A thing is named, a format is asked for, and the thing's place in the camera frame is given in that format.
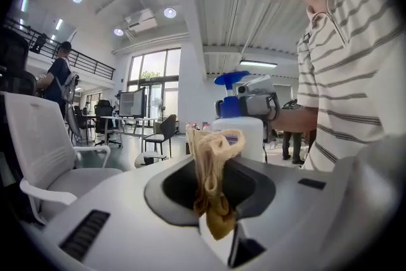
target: computer monitor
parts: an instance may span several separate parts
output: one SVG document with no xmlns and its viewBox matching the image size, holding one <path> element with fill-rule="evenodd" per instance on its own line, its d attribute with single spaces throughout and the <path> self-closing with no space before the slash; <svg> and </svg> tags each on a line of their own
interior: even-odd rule
<svg viewBox="0 0 406 271">
<path fill-rule="evenodd" d="M 119 116 L 145 117 L 145 88 L 120 94 Z"/>
</svg>

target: dark t-shirt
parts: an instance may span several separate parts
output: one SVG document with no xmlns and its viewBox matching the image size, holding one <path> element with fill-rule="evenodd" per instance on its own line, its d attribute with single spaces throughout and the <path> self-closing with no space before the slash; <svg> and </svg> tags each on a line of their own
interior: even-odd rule
<svg viewBox="0 0 406 271">
<path fill-rule="evenodd" d="M 48 72 L 53 74 L 54 79 L 52 83 L 44 91 L 44 98 L 59 104 L 62 113 L 65 113 L 65 102 L 62 100 L 61 89 L 59 88 L 56 78 L 58 78 L 59 83 L 62 85 L 68 78 L 70 71 L 65 59 L 58 58 L 54 61 Z"/>
</svg>

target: white container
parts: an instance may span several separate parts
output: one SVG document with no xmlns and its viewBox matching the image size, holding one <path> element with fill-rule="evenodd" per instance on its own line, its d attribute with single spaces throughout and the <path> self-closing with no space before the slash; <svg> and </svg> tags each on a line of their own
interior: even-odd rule
<svg viewBox="0 0 406 271">
<path fill-rule="evenodd" d="M 255 117 L 232 117 L 215 120 L 212 124 L 213 131 L 223 131 L 226 129 L 241 130 L 246 137 L 246 145 L 241 152 L 241 157 L 265 162 L 262 120 Z"/>
</svg>

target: short sleeve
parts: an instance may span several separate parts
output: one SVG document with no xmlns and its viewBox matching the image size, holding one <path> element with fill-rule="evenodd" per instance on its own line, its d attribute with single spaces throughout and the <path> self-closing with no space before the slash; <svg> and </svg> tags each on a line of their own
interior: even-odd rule
<svg viewBox="0 0 406 271">
<path fill-rule="evenodd" d="M 314 67 L 310 61 L 307 44 L 300 40 L 298 44 L 299 89 L 298 104 L 304 107 L 318 107 L 318 89 Z"/>
<path fill-rule="evenodd" d="M 54 77 L 56 77 L 62 70 L 64 64 L 65 60 L 62 58 L 58 58 L 54 61 L 51 68 L 49 68 L 48 72 L 50 72 L 51 74 L 53 74 Z"/>
</svg>

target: air conditioner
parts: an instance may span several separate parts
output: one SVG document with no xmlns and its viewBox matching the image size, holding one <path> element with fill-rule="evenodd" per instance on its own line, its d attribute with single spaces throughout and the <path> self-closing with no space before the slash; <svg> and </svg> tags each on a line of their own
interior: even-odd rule
<svg viewBox="0 0 406 271">
<path fill-rule="evenodd" d="M 136 33 L 158 26 L 157 20 L 150 9 L 143 10 L 126 18 L 128 29 Z"/>
</svg>

